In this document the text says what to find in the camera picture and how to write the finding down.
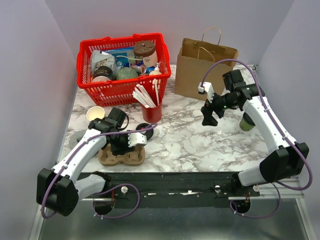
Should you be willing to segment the brown paper bag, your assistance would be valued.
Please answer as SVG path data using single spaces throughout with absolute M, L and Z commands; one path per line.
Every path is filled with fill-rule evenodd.
M 219 39 L 216 44 L 204 41 L 205 32 L 218 29 Z M 220 45 L 221 30 L 210 27 L 204 31 L 201 40 L 184 38 L 177 56 L 174 93 L 176 95 L 205 101 L 207 95 L 198 93 L 198 86 L 209 68 L 218 61 L 237 59 L 237 49 Z M 223 74 L 232 71 L 236 62 L 226 61 L 218 64 L 205 78 L 205 82 L 212 83 L 214 92 L 221 95 L 225 89 Z

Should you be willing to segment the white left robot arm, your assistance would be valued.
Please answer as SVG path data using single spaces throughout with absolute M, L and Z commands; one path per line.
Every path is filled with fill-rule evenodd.
M 41 205 L 43 218 L 48 218 L 45 209 L 68 216 L 83 198 L 95 193 L 101 198 L 110 194 L 111 185 L 105 174 L 95 172 L 81 180 L 78 178 L 91 158 L 107 145 L 113 156 L 134 151 L 122 127 L 128 120 L 124 111 L 112 108 L 108 116 L 97 117 L 89 123 L 80 142 L 62 161 L 52 169 L 43 168 L 39 172 L 36 202 Z

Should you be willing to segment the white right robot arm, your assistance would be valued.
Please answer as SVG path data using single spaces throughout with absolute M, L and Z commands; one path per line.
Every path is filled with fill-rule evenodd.
M 207 95 L 201 108 L 202 125 L 217 126 L 213 113 L 222 118 L 225 110 L 239 108 L 243 111 L 240 124 L 257 127 L 269 152 L 258 166 L 239 172 L 230 183 L 230 191 L 241 196 L 247 192 L 248 186 L 273 183 L 299 175 L 305 165 L 303 159 L 309 153 L 307 144 L 298 143 L 286 131 L 270 108 L 263 90 L 255 83 L 246 84 L 239 70 L 229 71 L 222 78 L 229 91 L 225 95 L 215 93 L 210 82 L 198 85 L 199 94 Z

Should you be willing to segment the green paper coffee cup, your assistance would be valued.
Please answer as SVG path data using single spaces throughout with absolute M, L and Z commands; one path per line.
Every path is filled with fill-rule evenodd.
M 241 130 L 245 131 L 245 132 L 249 132 L 251 131 L 255 126 L 251 126 L 249 124 L 247 124 L 243 118 L 241 119 L 240 123 L 239 123 L 239 127 Z

